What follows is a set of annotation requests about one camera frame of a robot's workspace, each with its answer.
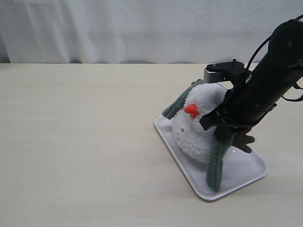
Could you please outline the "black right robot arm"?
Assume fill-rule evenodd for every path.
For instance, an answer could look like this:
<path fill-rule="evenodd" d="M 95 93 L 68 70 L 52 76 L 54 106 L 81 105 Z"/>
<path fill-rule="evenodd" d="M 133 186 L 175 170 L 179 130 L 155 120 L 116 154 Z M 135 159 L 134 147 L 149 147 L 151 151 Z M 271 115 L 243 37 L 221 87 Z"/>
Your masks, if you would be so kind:
<path fill-rule="evenodd" d="M 290 19 L 280 24 L 268 38 L 267 53 L 254 68 L 237 60 L 209 64 L 206 81 L 230 81 L 221 104 L 200 119 L 204 130 L 212 127 L 215 137 L 225 141 L 234 132 L 251 129 L 292 87 L 299 89 L 303 76 L 303 23 Z"/>

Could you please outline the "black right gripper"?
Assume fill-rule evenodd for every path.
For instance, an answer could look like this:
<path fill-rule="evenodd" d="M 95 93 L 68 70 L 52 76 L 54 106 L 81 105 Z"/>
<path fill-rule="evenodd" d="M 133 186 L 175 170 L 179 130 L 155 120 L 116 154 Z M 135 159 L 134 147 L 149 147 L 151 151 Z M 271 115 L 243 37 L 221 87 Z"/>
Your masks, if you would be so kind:
<path fill-rule="evenodd" d="M 228 94 L 222 106 L 203 115 L 199 122 L 204 130 L 217 126 L 215 138 L 224 142 L 258 124 L 281 97 L 282 74 L 275 69 L 255 68 Z"/>

